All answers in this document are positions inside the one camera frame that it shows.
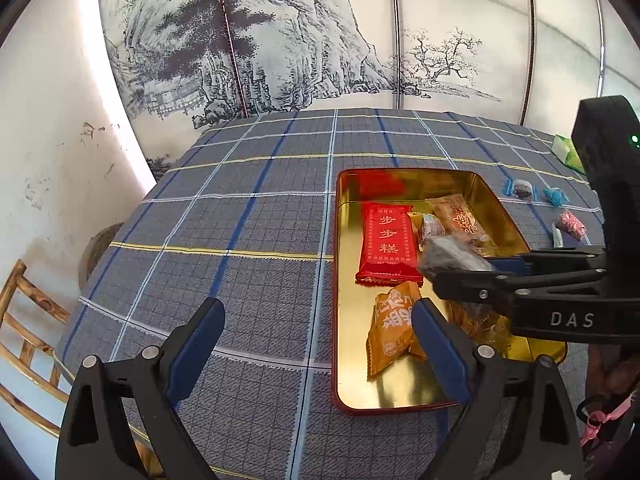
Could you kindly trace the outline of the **right hand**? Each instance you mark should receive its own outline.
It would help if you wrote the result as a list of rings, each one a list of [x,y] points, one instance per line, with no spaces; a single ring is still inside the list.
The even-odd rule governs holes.
[[[623,394],[639,376],[638,353],[624,360],[616,356],[613,360],[612,350],[612,346],[605,344],[590,344],[588,347],[586,396],[609,399],[614,394]]]

